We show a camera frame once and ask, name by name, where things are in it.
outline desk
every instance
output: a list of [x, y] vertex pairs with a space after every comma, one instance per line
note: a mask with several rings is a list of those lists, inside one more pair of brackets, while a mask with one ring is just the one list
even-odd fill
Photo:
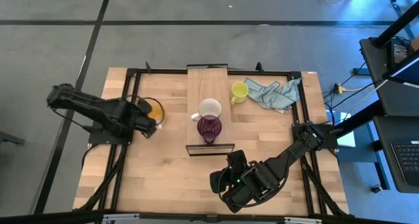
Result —
[[[102, 98], [121, 96], [126, 70], [122, 67], [109, 69]], [[326, 121], [317, 73], [302, 72], [302, 76], [310, 120], [316, 123]], [[211, 172], [226, 166], [225, 156], [190, 157], [185, 149], [189, 120], [187, 78], [186, 74], [141, 74], [139, 95], [158, 99], [167, 112], [166, 120], [162, 129], [148, 140], [139, 132], [134, 133], [126, 156], [118, 211], [233, 215], [212, 193], [209, 181]], [[229, 88], [245, 78], [244, 75], [229, 75]], [[281, 84], [287, 81], [286, 77], [258, 75], [251, 78], [266, 86], [273, 81]], [[297, 107], [301, 121], [300, 103]], [[250, 99], [230, 109], [235, 150], [243, 149], [248, 160], [274, 157], [293, 143], [291, 111], [283, 115], [267, 111]], [[86, 156], [74, 208], [82, 206], [102, 182], [109, 148], [109, 145], [99, 145]], [[323, 186], [340, 208], [348, 212], [336, 158], [327, 150], [319, 151], [317, 155]], [[113, 184], [110, 184], [105, 207], [110, 205], [112, 190]], [[318, 213], [317, 194], [313, 185], [312, 196], [314, 209]], [[243, 208], [234, 215], [245, 214], [307, 215], [300, 163], [296, 162], [290, 167], [288, 181], [276, 197], [260, 206]]]
[[406, 117], [374, 117], [373, 119], [381, 148], [386, 156], [395, 187], [402, 193], [419, 193], [419, 187], [405, 183], [391, 142], [412, 141], [419, 138], [419, 119]]
[[[373, 82], [379, 81], [382, 79], [382, 74], [387, 71], [385, 66], [387, 49], [374, 47], [369, 39], [360, 40], [360, 44]], [[371, 121], [373, 116], [419, 117], [419, 101], [417, 100], [419, 88], [388, 81], [377, 90], [377, 94], [376, 102], [337, 125], [337, 128], [344, 129], [338, 134], [338, 137]]]

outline wooden tabletop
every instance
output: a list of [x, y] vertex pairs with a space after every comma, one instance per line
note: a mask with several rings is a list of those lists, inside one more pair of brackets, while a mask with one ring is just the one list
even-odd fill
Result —
[[[102, 98], [117, 98], [122, 94], [126, 68], [109, 68]], [[303, 86], [310, 120], [327, 121], [320, 84], [316, 72], [302, 72]], [[229, 75], [228, 89], [246, 76]], [[268, 86], [274, 81], [281, 85], [285, 77], [250, 76], [255, 82]], [[165, 111], [162, 129], [145, 139], [134, 133], [128, 147], [117, 210], [124, 212], [232, 214], [218, 196], [211, 191], [210, 173], [223, 169], [225, 156], [190, 157], [187, 144], [188, 75], [142, 74], [139, 95], [158, 99]], [[297, 104], [303, 121], [301, 104]], [[234, 150], [243, 149], [248, 160], [275, 157], [293, 143], [291, 110], [284, 114], [259, 107], [249, 98], [231, 106], [230, 133]], [[82, 206], [103, 180], [109, 145], [99, 145], [86, 156], [74, 208]], [[346, 197], [336, 158], [327, 150], [317, 152], [323, 186], [341, 209], [348, 212]], [[312, 186], [314, 209], [318, 213], [316, 190]], [[111, 202], [111, 191], [106, 207]], [[268, 202], [252, 208], [242, 208], [236, 215], [307, 215], [307, 208], [299, 162], [290, 167], [287, 183], [281, 192]]]

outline towel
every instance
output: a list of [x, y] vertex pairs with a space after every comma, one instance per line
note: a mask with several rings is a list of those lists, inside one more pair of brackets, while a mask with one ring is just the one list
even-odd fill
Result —
[[298, 85], [302, 77], [285, 83], [281, 88], [280, 83], [275, 81], [269, 86], [261, 86], [250, 78], [246, 78], [244, 83], [249, 87], [247, 96], [256, 101], [264, 109], [275, 109], [283, 113], [284, 110], [291, 108], [291, 104], [300, 100]]

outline concrete floor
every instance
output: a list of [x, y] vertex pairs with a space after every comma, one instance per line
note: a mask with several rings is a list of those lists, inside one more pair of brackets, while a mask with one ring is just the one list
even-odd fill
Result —
[[[13, 19], [95, 20], [103, 0], [0, 0], [0, 21]], [[398, 0], [402, 11], [417, 0]], [[392, 21], [389, 0], [110, 0], [105, 20], [289, 20]], [[419, 25], [412, 23], [419, 34]], [[226, 62], [231, 67], [317, 71], [323, 91], [348, 78], [363, 58], [358, 41], [386, 27], [343, 26], [102, 26], [82, 90], [100, 95], [111, 66], [184, 68], [186, 64]], [[0, 25], [0, 131], [26, 139], [24, 146], [0, 146], [0, 216], [29, 214], [62, 120], [46, 108], [52, 85], [74, 83], [93, 26]], [[347, 88], [359, 88], [369, 77], [354, 77]], [[368, 92], [342, 104], [345, 111]], [[334, 102], [346, 97], [337, 96]], [[370, 97], [354, 111], [376, 100]], [[76, 115], [84, 124], [89, 120]], [[45, 212], [69, 211], [81, 172], [87, 133], [72, 126]], [[341, 164], [350, 211], [357, 217], [419, 222], [405, 207], [417, 195], [400, 195], [394, 186], [374, 195], [366, 190], [377, 180], [368, 164]], [[370, 209], [376, 203], [380, 209]], [[143, 220], [144, 223], [163, 223]]]

